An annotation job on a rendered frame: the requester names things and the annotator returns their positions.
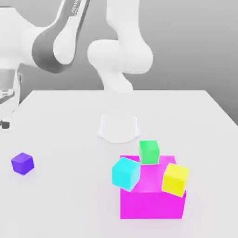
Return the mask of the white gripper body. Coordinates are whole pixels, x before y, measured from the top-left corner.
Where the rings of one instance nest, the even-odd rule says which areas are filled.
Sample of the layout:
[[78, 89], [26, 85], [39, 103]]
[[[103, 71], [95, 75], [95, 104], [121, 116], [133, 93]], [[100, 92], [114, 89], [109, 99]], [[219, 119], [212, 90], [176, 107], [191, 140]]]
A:
[[0, 90], [0, 119], [9, 116], [19, 105], [20, 90]]

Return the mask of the small purple cube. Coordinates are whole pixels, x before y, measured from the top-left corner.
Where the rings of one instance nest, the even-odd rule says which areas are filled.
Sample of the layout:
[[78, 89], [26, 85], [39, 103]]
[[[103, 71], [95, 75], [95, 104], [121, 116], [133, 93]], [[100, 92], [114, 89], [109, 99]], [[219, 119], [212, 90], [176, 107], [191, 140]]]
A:
[[13, 170], [21, 175], [26, 175], [34, 168], [34, 161], [31, 155], [21, 152], [11, 159]]

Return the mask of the small cyan cube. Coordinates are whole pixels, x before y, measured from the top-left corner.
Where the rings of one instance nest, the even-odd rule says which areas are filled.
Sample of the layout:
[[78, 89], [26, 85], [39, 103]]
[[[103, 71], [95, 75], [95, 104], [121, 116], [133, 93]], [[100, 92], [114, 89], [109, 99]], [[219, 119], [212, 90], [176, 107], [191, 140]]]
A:
[[140, 180], [141, 164], [121, 157], [112, 167], [112, 184], [130, 192]]

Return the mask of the small green cube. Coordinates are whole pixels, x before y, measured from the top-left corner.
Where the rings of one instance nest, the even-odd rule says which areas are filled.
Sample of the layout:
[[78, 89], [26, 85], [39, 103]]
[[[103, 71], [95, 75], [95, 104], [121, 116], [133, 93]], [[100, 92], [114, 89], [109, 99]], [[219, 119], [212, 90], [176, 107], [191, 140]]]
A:
[[141, 140], [139, 142], [139, 157], [142, 165], [159, 163], [159, 146], [156, 140]]

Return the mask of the small yellow cube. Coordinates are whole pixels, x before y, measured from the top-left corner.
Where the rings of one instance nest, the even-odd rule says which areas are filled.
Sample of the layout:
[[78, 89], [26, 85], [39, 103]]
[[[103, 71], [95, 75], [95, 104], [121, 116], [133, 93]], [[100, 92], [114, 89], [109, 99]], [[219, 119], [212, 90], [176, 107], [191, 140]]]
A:
[[169, 163], [163, 175], [161, 190], [182, 198], [185, 193], [188, 174], [189, 168]]

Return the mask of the large magenta box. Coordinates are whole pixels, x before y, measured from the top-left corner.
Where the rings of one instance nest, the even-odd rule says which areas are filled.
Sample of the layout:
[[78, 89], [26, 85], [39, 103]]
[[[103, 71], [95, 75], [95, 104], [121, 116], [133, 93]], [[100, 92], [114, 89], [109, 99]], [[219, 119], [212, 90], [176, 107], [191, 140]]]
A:
[[181, 219], [186, 192], [178, 197], [161, 190], [163, 174], [169, 163], [176, 163], [172, 155], [162, 155], [155, 165], [142, 165], [140, 180], [130, 191], [120, 189], [121, 219]]

